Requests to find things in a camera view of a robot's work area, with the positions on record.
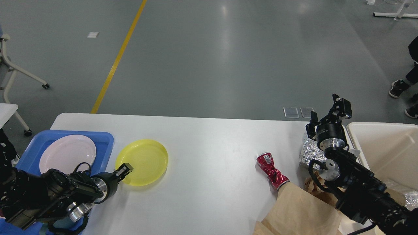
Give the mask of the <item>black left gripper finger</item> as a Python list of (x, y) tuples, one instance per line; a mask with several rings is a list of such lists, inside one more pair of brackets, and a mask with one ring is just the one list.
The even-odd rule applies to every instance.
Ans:
[(120, 183), (125, 177), (132, 172), (131, 168), (121, 168), (116, 170), (116, 180)]
[(125, 178), (133, 171), (133, 167), (129, 163), (121, 164), (114, 172), (116, 178)]

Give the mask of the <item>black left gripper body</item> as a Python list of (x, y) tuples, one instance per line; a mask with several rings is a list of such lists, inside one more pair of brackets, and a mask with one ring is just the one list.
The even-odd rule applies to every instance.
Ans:
[(94, 204), (101, 204), (111, 198), (118, 189), (118, 176), (116, 172), (101, 172), (91, 177), (93, 183), (97, 185), (103, 196), (97, 198)]

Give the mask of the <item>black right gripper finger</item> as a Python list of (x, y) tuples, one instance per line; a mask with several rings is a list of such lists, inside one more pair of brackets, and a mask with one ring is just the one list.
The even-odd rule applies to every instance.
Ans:
[(323, 124), (341, 124), (344, 119), (352, 118), (351, 102), (333, 94), (333, 106), (328, 114), (322, 118)]
[(317, 141), (316, 127), (320, 124), (316, 112), (310, 112), (311, 120), (306, 125), (307, 137), (311, 140)]

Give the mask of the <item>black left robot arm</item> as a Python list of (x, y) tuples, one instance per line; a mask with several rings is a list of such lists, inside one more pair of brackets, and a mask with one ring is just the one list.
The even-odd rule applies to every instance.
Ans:
[(40, 176), (1, 165), (1, 212), (5, 221), (22, 230), (47, 224), (55, 235), (78, 235), (88, 224), (92, 208), (112, 197), (118, 184), (133, 171), (123, 163), (114, 172), (91, 175), (92, 168), (66, 174), (49, 169)]

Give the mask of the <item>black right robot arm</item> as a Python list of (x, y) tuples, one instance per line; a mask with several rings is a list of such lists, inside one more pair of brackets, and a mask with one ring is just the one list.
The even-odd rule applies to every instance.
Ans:
[(357, 235), (378, 227), (386, 235), (416, 235), (417, 209), (408, 210), (386, 192), (387, 186), (374, 173), (357, 162), (349, 151), (342, 121), (352, 118), (351, 103), (333, 94), (333, 106), (318, 119), (311, 111), (307, 137), (316, 141), (325, 162), (312, 159), (308, 172), (317, 186), (337, 198), (336, 208), (352, 221), (371, 225), (354, 231)]

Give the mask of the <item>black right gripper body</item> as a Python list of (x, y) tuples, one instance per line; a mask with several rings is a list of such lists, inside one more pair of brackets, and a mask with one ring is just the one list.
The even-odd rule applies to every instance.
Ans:
[(331, 147), (347, 147), (347, 139), (342, 122), (319, 123), (315, 130), (317, 147), (325, 151)]

